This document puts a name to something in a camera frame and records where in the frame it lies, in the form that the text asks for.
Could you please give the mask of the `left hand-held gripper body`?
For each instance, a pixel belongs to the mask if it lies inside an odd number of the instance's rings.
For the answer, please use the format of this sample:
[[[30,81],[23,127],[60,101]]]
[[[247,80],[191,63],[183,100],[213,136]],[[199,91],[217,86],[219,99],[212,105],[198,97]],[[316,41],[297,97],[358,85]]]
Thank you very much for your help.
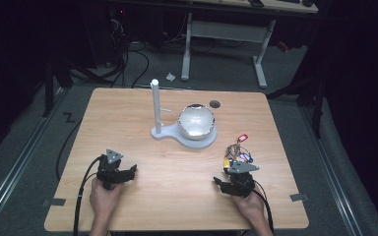
[[[102,182],[104,189],[111,190],[113,185],[127,181],[126,173],[118,170],[122,157],[121,153],[112,149],[108,149],[100,157],[96,177]]]

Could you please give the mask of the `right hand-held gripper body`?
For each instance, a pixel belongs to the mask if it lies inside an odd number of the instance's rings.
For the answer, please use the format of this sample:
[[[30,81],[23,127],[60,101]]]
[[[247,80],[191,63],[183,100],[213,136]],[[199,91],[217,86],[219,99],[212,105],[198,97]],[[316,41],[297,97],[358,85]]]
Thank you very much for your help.
[[[237,197],[247,197],[255,188],[251,171],[257,171],[259,167],[253,164],[236,162],[224,173],[229,177],[230,186],[234,189]]]

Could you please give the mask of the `bunch of keys with coloured tags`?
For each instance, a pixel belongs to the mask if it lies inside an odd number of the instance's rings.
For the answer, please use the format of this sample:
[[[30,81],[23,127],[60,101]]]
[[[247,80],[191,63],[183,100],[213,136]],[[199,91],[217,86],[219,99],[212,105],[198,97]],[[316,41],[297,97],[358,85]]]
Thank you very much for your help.
[[[223,168],[228,169],[236,162],[244,162],[251,164],[254,159],[250,151],[241,145],[242,142],[246,141],[248,136],[243,134],[236,139],[233,145],[226,148],[224,158],[223,158]]]

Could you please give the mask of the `person's right hand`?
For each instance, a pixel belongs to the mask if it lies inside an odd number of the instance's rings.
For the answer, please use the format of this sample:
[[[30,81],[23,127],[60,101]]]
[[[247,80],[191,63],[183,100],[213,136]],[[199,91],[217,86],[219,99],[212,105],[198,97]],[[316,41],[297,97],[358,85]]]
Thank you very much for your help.
[[[240,211],[243,218],[253,227],[260,228],[267,225],[267,219],[264,215],[264,202],[255,193],[247,197],[230,197],[233,203]]]

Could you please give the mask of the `person's left hand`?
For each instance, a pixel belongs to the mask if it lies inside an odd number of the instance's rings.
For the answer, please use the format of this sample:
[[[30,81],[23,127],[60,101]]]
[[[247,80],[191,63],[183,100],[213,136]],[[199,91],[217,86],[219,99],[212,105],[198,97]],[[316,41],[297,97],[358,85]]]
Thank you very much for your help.
[[[97,178],[93,179],[90,202],[94,210],[94,224],[106,225],[109,223],[119,203],[122,188],[123,184],[118,184],[112,190],[106,190],[101,181]]]

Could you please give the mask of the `silver metal bowl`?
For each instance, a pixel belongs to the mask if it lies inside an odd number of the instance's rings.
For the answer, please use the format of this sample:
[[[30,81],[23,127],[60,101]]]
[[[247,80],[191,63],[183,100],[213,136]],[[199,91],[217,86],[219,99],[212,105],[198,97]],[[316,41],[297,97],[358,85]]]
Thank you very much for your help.
[[[215,127],[215,115],[205,105],[191,104],[181,111],[177,124],[185,138],[193,141],[203,140]]]

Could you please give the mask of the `white stand with pole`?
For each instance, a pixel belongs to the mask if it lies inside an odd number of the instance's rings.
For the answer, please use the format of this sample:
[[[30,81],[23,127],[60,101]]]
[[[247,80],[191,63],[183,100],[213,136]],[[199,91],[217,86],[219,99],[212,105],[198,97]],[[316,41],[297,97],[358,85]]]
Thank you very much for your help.
[[[174,139],[178,141],[181,145],[187,148],[206,148],[210,146],[218,136],[218,129],[216,126],[216,119],[215,119],[215,127],[213,128],[212,132],[203,140],[193,141],[185,138],[178,128],[177,120],[172,125],[164,126],[161,121],[161,108],[160,108],[160,100],[159,100],[159,82],[157,79],[152,79],[151,81],[151,89],[153,93],[153,103],[154,103],[154,113],[155,113],[155,126],[151,130],[151,135],[156,140],[162,139]]]

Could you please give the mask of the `grey desk with metal legs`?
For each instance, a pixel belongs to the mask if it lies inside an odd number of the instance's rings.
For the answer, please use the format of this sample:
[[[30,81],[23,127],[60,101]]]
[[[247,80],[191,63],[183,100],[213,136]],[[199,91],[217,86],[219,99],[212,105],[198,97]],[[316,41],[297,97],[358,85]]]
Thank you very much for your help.
[[[209,4],[213,6],[240,7],[242,10],[264,10],[267,13],[288,13],[306,16],[317,14],[319,9],[314,0],[188,0],[190,6],[196,4]],[[183,55],[181,80],[190,78],[191,41],[193,37],[233,40],[258,43],[258,54],[252,57],[257,81],[261,89],[267,87],[262,60],[274,31],[276,18],[271,17],[262,26],[254,20],[252,24],[237,23],[229,20],[220,23],[218,20],[193,20],[192,14],[186,17],[185,51]]]

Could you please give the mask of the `metal floor rail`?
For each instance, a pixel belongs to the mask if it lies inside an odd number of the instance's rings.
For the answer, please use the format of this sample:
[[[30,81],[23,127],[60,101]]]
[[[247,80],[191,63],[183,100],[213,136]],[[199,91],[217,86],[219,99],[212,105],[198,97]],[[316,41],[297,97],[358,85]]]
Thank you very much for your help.
[[[342,217],[345,224],[346,231],[349,236],[363,236],[361,228],[355,218],[352,207],[349,203],[348,197],[339,181],[339,178],[334,170],[334,167],[329,159],[328,153],[326,152],[323,142],[317,137],[312,125],[312,114],[308,108],[299,107],[298,108],[302,119],[304,120],[308,133],[310,134],[314,146],[317,149],[318,156],[321,161],[322,169],[326,177],[326,181],[333,195],[334,201],[336,203],[337,209]]]
[[[41,90],[27,110],[16,119],[0,145],[0,212],[25,172],[32,154],[43,136],[55,109],[69,90],[58,88],[53,106],[44,110],[44,91]]]

